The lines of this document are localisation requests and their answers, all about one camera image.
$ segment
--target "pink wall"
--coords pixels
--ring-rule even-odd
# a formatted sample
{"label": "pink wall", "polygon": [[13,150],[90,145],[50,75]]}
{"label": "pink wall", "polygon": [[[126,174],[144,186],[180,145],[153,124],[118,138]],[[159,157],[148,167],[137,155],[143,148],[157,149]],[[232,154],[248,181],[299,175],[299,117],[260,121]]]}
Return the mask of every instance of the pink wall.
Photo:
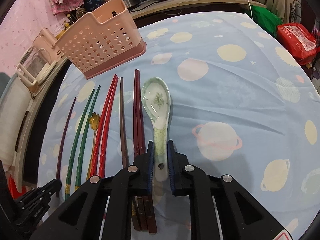
{"label": "pink wall", "polygon": [[40,30],[55,33],[64,20],[64,14],[52,15],[48,0],[16,0],[0,25],[0,72],[12,76]]}

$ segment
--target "pair of red chopsticks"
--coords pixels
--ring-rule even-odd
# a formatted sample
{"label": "pair of red chopsticks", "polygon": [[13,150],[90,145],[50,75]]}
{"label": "pair of red chopsticks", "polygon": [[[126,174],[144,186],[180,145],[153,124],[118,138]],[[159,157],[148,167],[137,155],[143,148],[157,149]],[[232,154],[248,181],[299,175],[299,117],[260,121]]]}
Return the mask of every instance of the pair of red chopsticks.
{"label": "pair of red chopsticks", "polygon": [[[134,71],[133,88],[133,147],[134,157],[146,152],[142,102],[140,96],[140,71]],[[152,196],[137,197],[138,213],[142,230],[148,230],[150,233],[157,232],[156,217],[153,209]]]}
{"label": "pair of red chopsticks", "polygon": [[101,154],[100,154],[100,165],[99,165],[99,173],[98,175],[101,178],[104,178],[105,176],[105,163],[106,163],[106,151],[107,151],[107,141],[108,141],[108,132],[109,132],[109,125],[110,125],[110,118],[112,113],[112,105],[113,100],[115,98],[116,93],[116,87],[118,84],[118,77],[117,75],[113,76],[106,101],[103,106],[103,110],[101,113],[97,136],[94,144],[94,150],[93,150],[93,157],[92,157],[92,163],[91,163],[91,172],[90,176],[97,175],[97,166],[98,166],[98,155],[99,155],[99,147],[100,147],[100,139],[102,135],[102,129],[103,129],[103,135],[102,135],[102,142],[101,142]]}

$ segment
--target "plastic utensil holder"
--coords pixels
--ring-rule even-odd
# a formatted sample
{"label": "plastic utensil holder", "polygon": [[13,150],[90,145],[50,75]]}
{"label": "plastic utensil holder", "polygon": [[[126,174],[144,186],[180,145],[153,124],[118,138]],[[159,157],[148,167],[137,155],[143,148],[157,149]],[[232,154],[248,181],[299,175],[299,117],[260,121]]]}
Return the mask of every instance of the plastic utensil holder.
{"label": "plastic utensil holder", "polygon": [[147,47],[122,0],[86,13],[56,45],[86,79],[142,55]]}

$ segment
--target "ceramic spoon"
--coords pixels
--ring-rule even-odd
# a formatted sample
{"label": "ceramic spoon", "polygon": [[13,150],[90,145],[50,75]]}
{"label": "ceramic spoon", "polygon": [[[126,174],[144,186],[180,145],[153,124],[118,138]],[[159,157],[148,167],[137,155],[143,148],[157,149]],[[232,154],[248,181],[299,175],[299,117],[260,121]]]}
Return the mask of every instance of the ceramic spoon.
{"label": "ceramic spoon", "polygon": [[155,165],[154,176],[159,182],[168,177],[167,129],[170,115],[170,93],[166,83],[158,77],[147,80],[142,87],[141,101],[154,131]]}

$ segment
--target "red bag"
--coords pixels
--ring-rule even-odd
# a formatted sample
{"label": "red bag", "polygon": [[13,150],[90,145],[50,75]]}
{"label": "red bag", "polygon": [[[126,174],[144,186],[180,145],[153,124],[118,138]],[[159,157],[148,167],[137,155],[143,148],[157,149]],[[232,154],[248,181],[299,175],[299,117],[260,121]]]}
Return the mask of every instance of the red bag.
{"label": "red bag", "polygon": [[278,41],[289,51],[299,65],[305,65],[316,56],[316,39],[300,23],[278,26]]}

